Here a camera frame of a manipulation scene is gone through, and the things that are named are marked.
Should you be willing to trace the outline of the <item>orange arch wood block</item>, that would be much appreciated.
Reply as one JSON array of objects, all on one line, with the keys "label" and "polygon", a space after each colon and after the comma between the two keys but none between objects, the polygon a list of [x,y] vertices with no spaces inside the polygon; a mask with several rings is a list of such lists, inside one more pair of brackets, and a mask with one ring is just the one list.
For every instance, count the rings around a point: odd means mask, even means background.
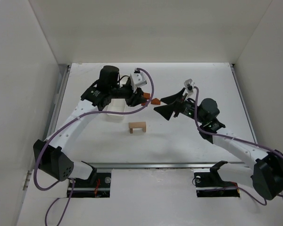
[{"label": "orange arch wood block", "polygon": [[150,93],[143,93],[143,97],[148,101],[150,99]]}]

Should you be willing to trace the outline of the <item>white plastic tray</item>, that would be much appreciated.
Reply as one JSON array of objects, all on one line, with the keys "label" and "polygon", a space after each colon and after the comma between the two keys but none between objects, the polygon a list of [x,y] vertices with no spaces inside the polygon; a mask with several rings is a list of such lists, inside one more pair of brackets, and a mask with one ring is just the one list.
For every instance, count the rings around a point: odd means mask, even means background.
[{"label": "white plastic tray", "polygon": [[[105,108],[106,111],[109,112],[125,112],[126,101],[124,99],[112,99],[110,104]],[[122,114],[106,114],[106,121],[120,123],[125,118]]]}]

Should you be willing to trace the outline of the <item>long light wood block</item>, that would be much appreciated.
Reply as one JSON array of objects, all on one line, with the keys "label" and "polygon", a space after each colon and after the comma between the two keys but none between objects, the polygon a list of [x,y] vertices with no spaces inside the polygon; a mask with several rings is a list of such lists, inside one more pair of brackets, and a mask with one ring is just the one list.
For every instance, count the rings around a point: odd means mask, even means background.
[{"label": "long light wood block", "polygon": [[146,129],[146,122],[130,122],[128,126],[129,129]]}]

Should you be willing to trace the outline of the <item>orange roof wood block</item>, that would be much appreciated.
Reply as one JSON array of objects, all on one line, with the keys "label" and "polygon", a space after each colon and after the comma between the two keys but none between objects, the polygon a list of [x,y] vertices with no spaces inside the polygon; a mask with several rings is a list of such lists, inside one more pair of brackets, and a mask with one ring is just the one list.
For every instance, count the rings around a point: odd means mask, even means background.
[{"label": "orange roof wood block", "polygon": [[158,98],[154,98],[150,102],[152,105],[161,105],[161,101]]}]

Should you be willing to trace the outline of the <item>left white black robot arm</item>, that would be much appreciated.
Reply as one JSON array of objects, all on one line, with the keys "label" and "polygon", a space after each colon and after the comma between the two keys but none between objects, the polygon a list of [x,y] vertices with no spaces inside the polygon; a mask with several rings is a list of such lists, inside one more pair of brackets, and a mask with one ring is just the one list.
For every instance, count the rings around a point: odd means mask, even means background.
[{"label": "left white black robot arm", "polygon": [[77,106],[62,126],[46,140],[37,140],[33,145],[35,171],[42,170],[60,182],[68,178],[92,178],[94,167],[69,158],[71,146],[87,125],[98,114],[105,112],[104,109],[113,99],[123,99],[129,107],[147,101],[141,87],[151,77],[145,70],[136,68],[123,85],[120,79],[116,66],[106,65],[100,70],[99,78],[81,95]]}]

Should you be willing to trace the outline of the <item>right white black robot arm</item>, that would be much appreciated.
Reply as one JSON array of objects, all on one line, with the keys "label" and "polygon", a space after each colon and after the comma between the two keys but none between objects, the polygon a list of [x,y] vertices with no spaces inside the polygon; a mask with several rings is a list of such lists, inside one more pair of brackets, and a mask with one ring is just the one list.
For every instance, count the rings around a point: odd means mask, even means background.
[{"label": "right white black robot arm", "polygon": [[154,111],[166,120],[183,114],[195,121],[200,136],[209,143],[228,151],[245,166],[219,161],[206,171],[196,171],[194,181],[197,192],[216,194],[229,189],[237,190],[238,184],[253,188],[264,200],[281,196],[283,191],[283,154],[250,141],[236,137],[217,116],[217,103],[205,98],[201,103],[188,98],[183,90],[161,99],[162,106]]}]

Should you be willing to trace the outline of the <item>left aluminium rail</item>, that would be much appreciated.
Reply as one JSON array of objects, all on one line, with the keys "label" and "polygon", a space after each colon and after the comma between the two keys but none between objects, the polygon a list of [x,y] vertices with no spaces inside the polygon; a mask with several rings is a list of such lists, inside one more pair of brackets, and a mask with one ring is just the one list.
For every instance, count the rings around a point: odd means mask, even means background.
[{"label": "left aluminium rail", "polygon": [[42,142],[45,142],[47,140],[47,137],[49,137],[51,134],[55,132],[58,121],[58,115],[61,109],[61,103],[64,97],[64,93],[69,77],[69,72],[71,69],[71,65],[67,65],[67,64],[58,64],[58,67],[59,67],[58,81],[50,105],[49,115],[46,121],[44,133],[41,138]]}]

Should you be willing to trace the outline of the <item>front aluminium rail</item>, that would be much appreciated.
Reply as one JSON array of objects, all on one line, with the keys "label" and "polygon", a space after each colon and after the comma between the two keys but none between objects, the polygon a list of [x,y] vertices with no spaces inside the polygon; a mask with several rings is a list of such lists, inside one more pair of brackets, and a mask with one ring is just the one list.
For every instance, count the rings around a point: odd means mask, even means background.
[{"label": "front aluminium rail", "polygon": [[78,163],[79,168],[91,170],[92,167],[97,169],[193,169],[193,168],[210,168],[214,162],[209,163]]}]

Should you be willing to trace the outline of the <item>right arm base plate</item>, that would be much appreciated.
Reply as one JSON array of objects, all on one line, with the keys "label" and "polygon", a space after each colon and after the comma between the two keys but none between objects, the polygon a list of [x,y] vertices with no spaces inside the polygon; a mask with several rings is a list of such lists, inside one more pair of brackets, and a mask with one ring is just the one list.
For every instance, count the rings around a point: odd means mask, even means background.
[{"label": "right arm base plate", "polygon": [[237,183],[223,181],[217,173],[208,170],[195,170],[192,181],[198,198],[235,197],[240,198]]}]

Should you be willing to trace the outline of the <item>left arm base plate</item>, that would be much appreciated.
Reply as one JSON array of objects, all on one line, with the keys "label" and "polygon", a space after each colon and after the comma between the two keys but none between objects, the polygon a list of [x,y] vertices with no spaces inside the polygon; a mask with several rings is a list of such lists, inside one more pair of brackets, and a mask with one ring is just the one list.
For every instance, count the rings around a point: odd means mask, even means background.
[{"label": "left arm base plate", "polygon": [[111,171],[100,171],[91,182],[75,179],[72,198],[109,198]]}]

